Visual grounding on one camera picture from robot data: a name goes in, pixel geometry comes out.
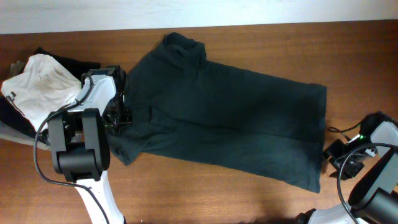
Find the dark green t-shirt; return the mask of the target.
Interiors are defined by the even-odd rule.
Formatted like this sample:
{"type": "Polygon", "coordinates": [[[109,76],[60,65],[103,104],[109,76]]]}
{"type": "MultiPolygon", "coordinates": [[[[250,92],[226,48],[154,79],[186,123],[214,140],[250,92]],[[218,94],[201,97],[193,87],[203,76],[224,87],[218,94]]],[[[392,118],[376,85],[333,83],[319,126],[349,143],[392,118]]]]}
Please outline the dark green t-shirt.
{"type": "Polygon", "coordinates": [[[211,62],[173,32],[131,70],[124,103],[132,122],[108,142],[125,165],[146,152],[320,191],[323,85],[211,62]]]}

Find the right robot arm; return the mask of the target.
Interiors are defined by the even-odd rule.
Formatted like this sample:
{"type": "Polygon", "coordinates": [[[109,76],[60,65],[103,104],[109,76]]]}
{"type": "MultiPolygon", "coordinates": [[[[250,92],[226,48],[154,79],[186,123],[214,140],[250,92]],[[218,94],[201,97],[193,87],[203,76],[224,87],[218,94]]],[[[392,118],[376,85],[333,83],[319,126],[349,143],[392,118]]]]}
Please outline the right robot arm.
{"type": "Polygon", "coordinates": [[[300,213],[294,223],[397,223],[397,121],[378,111],[366,115],[356,127],[359,128],[357,136],[346,142],[337,139],[323,152],[336,170],[340,204],[300,213]],[[345,200],[342,181],[356,177],[364,167],[364,160],[375,156],[379,160],[345,200]]]}

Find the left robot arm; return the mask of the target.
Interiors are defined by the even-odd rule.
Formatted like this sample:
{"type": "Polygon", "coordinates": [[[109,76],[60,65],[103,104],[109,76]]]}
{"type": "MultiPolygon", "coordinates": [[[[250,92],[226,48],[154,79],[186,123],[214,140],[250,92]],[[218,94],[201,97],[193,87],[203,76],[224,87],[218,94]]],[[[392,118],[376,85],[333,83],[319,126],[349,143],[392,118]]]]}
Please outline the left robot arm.
{"type": "Polygon", "coordinates": [[[125,223],[109,184],[106,133],[118,133],[132,123],[124,105],[126,72],[112,65],[81,77],[76,100],[50,113],[46,122],[53,168],[64,176],[64,186],[78,191],[92,223],[125,223]]]}

